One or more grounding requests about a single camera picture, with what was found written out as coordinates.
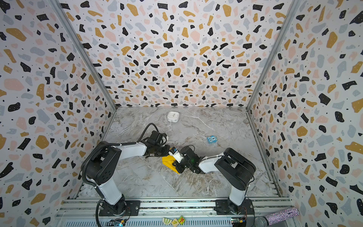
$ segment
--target wire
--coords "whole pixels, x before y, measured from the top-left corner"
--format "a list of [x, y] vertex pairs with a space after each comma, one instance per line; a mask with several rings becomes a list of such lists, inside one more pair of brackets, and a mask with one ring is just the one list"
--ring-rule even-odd
[[145, 129], [144, 129], [144, 131], [142, 132], [142, 134], [141, 134], [140, 138], [137, 140], [137, 142], [140, 142], [140, 141], [142, 140], [142, 137], [144, 136], [144, 134], [145, 134], [145, 132], [146, 132], [147, 128], [148, 128], [150, 125], [153, 125], [153, 126], [155, 127], [156, 131], [157, 131], [157, 132], [159, 132], [159, 130], [158, 130], [158, 128], [157, 128], [157, 126], [156, 126], [154, 123], [150, 123], [150, 124], [148, 124], [148, 125], [146, 126], [146, 128], [145, 128]]

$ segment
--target small blue figure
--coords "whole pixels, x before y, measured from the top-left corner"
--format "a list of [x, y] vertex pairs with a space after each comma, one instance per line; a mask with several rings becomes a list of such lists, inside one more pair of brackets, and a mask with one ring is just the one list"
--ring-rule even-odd
[[211, 135], [210, 137], [207, 137], [207, 141], [208, 143], [216, 143], [218, 140], [216, 136]]

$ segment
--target gray marble surface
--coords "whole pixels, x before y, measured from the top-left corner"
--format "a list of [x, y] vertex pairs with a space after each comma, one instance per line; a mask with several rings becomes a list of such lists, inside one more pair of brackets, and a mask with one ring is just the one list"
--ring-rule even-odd
[[[167, 121], [167, 113], [177, 111], [177, 123]], [[160, 132], [168, 135], [167, 144], [178, 149], [192, 144], [199, 156], [212, 156], [233, 148], [257, 168], [255, 181], [247, 196], [276, 196], [268, 179], [244, 109], [229, 108], [119, 108], [106, 141], [136, 141], [148, 123], [155, 123]], [[150, 126], [145, 137], [151, 134]], [[214, 135], [218, 142], [211, 145], [207, 137]], [[126, 197], [228, 197], [231, 185], [219, 172], [194, 174], [185, 170], [177, 174], [162, 164], [162, 158], [132, 157], [121, 160], [114, 179]], [[96, 197], [89, 185], [82, 186], [80, 197]]]

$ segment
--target yellow object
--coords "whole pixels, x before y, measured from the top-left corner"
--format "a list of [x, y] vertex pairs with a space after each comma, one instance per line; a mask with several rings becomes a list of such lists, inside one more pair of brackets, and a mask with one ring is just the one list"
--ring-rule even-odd
[[175, 166], [173, 166], [173, 162], [175, 161], [175, 158], [171, 155], [168, 155], [166, 157], [163, 157], [163, 164], [166, 165], [169, 169], [173, 170], [177, 174], [178, 171], [176, 170]]

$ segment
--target patterned wall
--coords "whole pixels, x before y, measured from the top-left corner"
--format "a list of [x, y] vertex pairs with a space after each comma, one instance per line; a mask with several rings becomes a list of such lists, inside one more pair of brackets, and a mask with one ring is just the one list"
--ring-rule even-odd
[[288, 0], [61, 1], [118, 106], [244, 106]]
[[251, 113], [302, 226], [363, 226], [362, 1], [302, 1]]
[[50, 226], [112, 113], [46, 1], [0, 7], [0, 226]]

